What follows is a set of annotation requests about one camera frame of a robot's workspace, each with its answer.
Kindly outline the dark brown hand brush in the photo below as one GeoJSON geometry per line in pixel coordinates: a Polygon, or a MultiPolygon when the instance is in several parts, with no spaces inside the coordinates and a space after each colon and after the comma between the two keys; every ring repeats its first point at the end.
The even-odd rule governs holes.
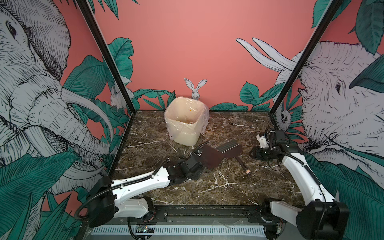
{"type": "Polygon", "coordinates": [[[246,175],[249,176],[251,174],[250,169],[245,165],[245,163],[240,158],[240,155],[243,152],[243,147],[236,140],[230,140],[229,142],[226,142],[221,146],[218,146],[216,149],[220,153],[224,154],[224,158],[227,158],[227,159],[235,158],[237,162],[240,164],[240,166],[242,167],[243,171],[246,173],[246,175]]]}

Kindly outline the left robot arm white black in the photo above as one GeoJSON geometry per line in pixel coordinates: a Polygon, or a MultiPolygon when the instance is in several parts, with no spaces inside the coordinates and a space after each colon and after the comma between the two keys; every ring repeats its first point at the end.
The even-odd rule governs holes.
{"type": "Polygon", "coordinates": [[[122,180],[112,180],[109,176],[101,178],[76,210],[75,219],[87,222],[92,228],[119,217],[151,221],[155,209],[144,193],[198,180],[210,167],[207,161],[210,150],[212,148],[205,142],[187,159],[165,160],[154,171],[122,180]]]}

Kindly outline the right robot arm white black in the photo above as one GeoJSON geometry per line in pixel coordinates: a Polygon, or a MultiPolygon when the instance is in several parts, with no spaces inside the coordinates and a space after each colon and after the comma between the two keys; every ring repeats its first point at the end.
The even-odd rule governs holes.
{"type": "Polygon", "coordinates": [[[281,130],[267,128],[257,136],[258,145],[249,156],[254,160],[277,160],[290,172],[299,187],[305,206],[295,207],[281,200],[265,199],[262,215],[277,217],[297,227],[306,240],[341,240],[344,236],[350,211],[338,202],[322,185],[310,168],[304,153],[281,130]]]}

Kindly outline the dark brown dustpan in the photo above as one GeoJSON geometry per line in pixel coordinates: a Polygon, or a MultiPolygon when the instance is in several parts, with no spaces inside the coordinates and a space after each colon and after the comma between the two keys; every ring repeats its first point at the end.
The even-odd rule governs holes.
{"type": "Polygon", "coordinates": [[[212,170],[219,166],[225,157],[224,154],[209,145],[202,146],[198,150],[197,155],[198,161],[208,170],[212,170]]]}

